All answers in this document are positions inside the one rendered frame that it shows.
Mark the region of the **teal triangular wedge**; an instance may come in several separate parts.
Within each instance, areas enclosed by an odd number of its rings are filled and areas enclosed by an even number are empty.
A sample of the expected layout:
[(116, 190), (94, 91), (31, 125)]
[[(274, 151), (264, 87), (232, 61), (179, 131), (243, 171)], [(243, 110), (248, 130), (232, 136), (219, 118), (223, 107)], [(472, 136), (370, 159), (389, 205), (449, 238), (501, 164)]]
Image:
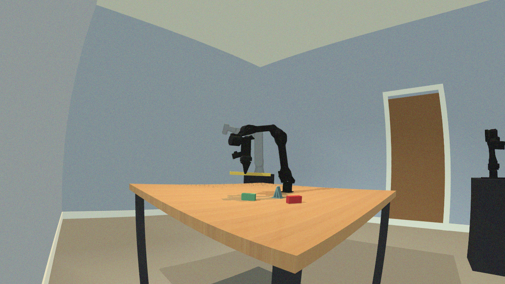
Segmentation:
[(276, 187), (274, 195), (272, 196), (272, 198), (284, 198), (284, 197), (282, 197), (280, 187)]

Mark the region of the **red rectangular block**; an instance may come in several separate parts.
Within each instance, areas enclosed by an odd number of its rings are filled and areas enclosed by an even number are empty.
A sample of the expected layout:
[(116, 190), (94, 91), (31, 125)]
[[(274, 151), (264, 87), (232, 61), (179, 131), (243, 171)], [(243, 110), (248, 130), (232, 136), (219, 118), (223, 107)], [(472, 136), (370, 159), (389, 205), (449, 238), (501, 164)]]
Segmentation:
[(302, 203), (302, 196), (286, 196), (286, 203), (295, 204)]

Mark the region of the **green rectangular block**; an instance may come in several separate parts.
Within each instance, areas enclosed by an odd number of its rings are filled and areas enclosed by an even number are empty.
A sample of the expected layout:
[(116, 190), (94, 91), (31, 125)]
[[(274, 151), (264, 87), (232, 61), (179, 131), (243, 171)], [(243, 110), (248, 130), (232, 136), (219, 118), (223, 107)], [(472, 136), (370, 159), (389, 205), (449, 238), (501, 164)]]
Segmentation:
[(242, 201), (256, 201), (256, 194), (253, 193), (241, 193)]

